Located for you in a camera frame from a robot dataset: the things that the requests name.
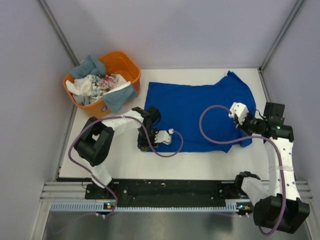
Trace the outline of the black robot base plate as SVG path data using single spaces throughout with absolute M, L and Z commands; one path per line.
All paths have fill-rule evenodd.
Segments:
M 113 179 L 108 188 L 115 193 L 117 206 L 123 208 L 225 207 L 227 200 L 235 200 L 244 209 L 252 208 L 233 181 Z

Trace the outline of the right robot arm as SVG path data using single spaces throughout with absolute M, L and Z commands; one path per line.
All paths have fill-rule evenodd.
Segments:
M 260 229 L 293 234 L 309 216 L 310 206 L 302 202 L 297 189 L 292 161 L 294 132 L 285 124 L 284 110 L 283 104 L 267 102 L 263 116 L 256 118 L 245 104 L 232 104 L 229 116 L 235 126 L 248 136 L 262 137 L 269 173 L 269 185 L 265 189 L 258 175 L 240 172 L 233 192 L 239 198 L 250 199 L 253 220 Z

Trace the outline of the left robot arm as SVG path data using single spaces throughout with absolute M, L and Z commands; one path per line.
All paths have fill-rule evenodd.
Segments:
M 152 147 L 158 147 L 155 143 L 156 134 L 159 132 L 153 125 L 158 123 L 161 119 L 161 114 L 158 108 L 151 106 L 149 109 L 144 110 L 140 107 L 134 107 L 128 111 L 126 116 L 134 117 L 143 123 L 146 128 L 149 140 Z M 74 149 L 78 155 L 85 160 L 85 166 L 92 172 L 92 180 L 97 185 L 96 192 L 102 198 L 109 198 L 114 191 L 113 185 L 110 183 L 112 180 L 111 174 L 107 170 L 105 160 L 110 152 L 112 141 L 115 137 L 137 129 L 137 147 L 142 152 L 151 149 L 147 136 L 143 127 L 137 121 L 123 117 L 117 119 L 104 120 L 97 122 L 96 117 L 91 117 L 87 120 L 85 126 L 95 123 L 83 133 L 80 138 L 75 142 Z

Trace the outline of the blue t shirt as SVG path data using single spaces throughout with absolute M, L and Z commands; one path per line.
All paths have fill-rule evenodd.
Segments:
M 144 108 L 156 107 L 161 120 L 156 125 L 160 130 L 174 129 L 169 145 L 161 144 L 156 149 L 160 153 L 174 153 L 177 150 L 187 153 L 223 151 L 227 153 L 231 144 L 215 144 L 206 140 L 201 131 L 216 141 L 230 141 L 245 136 L 235 127 L 228 112 L 221 108 L 209 110 L 210 106 L 222 105 L 230 108 L 234 102 L 243 103 L 254 113 L 256 102 L 250 88 L 234 73 L 229 71 L 216 84 L 181 85 L 150 82 Z

